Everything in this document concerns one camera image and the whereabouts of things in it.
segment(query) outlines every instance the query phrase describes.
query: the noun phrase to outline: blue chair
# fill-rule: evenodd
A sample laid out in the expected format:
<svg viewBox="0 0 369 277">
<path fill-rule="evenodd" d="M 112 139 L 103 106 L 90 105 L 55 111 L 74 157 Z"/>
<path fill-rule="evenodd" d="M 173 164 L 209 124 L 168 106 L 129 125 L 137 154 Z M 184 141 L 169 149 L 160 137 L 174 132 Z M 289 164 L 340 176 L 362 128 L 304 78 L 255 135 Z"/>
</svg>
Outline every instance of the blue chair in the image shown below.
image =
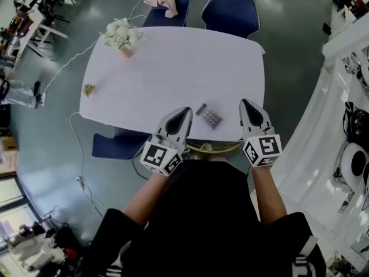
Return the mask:
<svg viewBox="0 0 369 277">
<path fill-rule="evenodd" d="M 260 30 L 260 19 L 253 0 L 209 0 L 201 17 L 206 29 L 242 38 Z"/>
<path fill-rule="evenodd" d="M 177 16 L 173 18 L 165 17 L 165 11 L 168 8 L 164 6 L 151 7 L 143 27 L 185 27 L 191 0 L 175 0 L 175 2 L 178 12 Z"/>
<path fill-rule="evenodd" d="M 114 137 L 93 136 L 92 157 L 130 160 L 151 134 L 114 127 Z"/>
</svg>

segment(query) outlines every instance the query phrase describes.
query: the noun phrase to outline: calculator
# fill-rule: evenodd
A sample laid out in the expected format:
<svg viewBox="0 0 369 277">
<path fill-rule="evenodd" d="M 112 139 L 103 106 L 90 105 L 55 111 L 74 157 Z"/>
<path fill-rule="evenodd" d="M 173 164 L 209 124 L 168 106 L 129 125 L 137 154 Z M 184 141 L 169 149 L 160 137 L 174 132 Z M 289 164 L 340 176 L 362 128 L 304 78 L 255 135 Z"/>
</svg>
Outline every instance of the calculator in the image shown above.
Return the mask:
<svg viewBox="0 0 369 277">
<path fill-rule="evenodd" d="M 203 104 L 197 110 L 196 115 L 204 120 L 212 129 L 217 128 L 220 122 L 223 120 L 218 114 L 211 110 L 207 104 Z"/>
</svg>

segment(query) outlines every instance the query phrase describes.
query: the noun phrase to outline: white cube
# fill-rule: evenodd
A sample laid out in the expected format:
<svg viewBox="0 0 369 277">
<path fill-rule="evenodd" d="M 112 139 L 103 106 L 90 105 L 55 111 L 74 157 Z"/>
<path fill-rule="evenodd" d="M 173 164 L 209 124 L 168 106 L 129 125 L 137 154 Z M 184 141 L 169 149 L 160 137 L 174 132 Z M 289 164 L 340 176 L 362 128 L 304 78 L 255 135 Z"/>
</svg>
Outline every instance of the white cube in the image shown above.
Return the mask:
<svg viewBox="0 0 369 277">
<path fill-rule="evenodd" d="M 169 176 L 182 160 L 176 149 L 147 141 L 140 162 L 149 170 Z"/>
<path fill-rule="evenodd" d="M 249 137 L 243 152 L 253 167 L 272 165 L 282 154 L 279 134 Z"/>
</svg>

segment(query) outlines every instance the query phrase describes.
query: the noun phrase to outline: cardboard box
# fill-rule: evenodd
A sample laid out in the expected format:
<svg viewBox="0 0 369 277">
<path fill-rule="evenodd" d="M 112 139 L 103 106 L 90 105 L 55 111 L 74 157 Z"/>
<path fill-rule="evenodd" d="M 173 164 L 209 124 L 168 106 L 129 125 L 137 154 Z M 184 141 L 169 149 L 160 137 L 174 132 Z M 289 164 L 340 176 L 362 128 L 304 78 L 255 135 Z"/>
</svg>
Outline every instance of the cardboard box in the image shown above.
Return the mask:
<svg viewBox="0 0 369 277">
<path fill-rule="evenodd" d="M 1 142 L 1 162 L 0 175 L 13 173 L 17 169 L 18 144 L 14 137 L 7 136 L 0 139 Z"/>
</svg>

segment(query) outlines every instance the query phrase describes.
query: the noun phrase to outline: white robot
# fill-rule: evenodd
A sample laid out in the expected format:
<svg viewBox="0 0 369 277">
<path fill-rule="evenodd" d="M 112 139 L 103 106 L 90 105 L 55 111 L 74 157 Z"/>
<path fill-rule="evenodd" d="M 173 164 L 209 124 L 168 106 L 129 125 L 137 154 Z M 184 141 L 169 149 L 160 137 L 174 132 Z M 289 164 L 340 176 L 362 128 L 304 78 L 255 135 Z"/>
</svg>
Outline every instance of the white robot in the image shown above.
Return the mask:
<svg viewBox="0 0 369 277">
<path fill-rule="evenodd" d="M 250 100 L 243 99 L 239 105 L 240 122 L 243 127 L 241 143 L 243 151 L 253 167 L 272 165 L 282 153 L 279 135 L 267 112 Z M 170 175 L 182 162 L 186 150 L 186 138 L 190 133 L 193 112 L 189 107 L 179 108 L 166 115 L 159 123 L 156 133 L 146 142 L 141 163 L 149 170 Z"/>
</svg>

